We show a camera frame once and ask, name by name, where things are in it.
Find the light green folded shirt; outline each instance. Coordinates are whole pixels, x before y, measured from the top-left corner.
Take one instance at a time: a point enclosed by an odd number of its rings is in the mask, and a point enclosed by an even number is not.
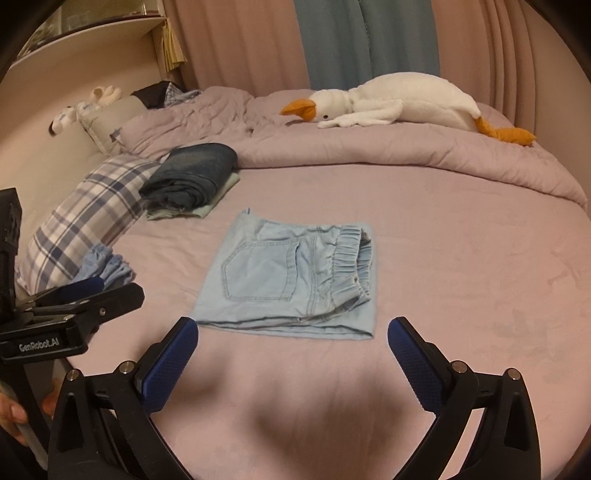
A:
[[[146,214],[146,218],[148,220],[160,220],[162,218],[175,218],[179,216],[191,216],[191,217],[198,217],[198,218],[205,218],[209,212],[213,210],[213,208],[217,205],[217,203],[222,200],[223,196],[230,190],[238,181],[240,177],[238,173],[232,172],[226,183],[223,185],[221,189],[214,195],[212,201],[207,205],[203,205],[202,207],[195,208],[195,210],[191,210],[190,212],[179,212],[177,210],[169,210],[166,208],[161,208],[158,210],[149,210]]]

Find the pink curtain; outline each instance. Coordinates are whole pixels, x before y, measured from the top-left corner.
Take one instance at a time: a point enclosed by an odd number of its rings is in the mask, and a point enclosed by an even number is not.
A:
[[[291,0],[164,0],[189,59],[187,87],[225,85],[253,95],[309,88]]]
[[[535,130],[535,73],[522,0],[432,0],[441,76]]]

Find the light blue jeans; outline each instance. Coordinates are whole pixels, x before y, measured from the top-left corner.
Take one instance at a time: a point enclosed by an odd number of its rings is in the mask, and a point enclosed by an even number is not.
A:
[[[191,314],[200,325],[268,335],[372,338],[375,258],[368,226],[233,222]]]

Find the elastic waistband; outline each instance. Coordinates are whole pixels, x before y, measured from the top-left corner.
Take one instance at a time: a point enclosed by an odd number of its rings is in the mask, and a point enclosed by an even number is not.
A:
[[[335,305],[350,310],[369,300],[369,268],[372,245],[358,225],[343,225],[333,255],[330,292]]]

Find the blue curtain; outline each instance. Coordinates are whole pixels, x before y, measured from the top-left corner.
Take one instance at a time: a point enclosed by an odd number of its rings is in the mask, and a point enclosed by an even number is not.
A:
[[[294,0],[314,90],[392,72],[439,75],[431,0]]]

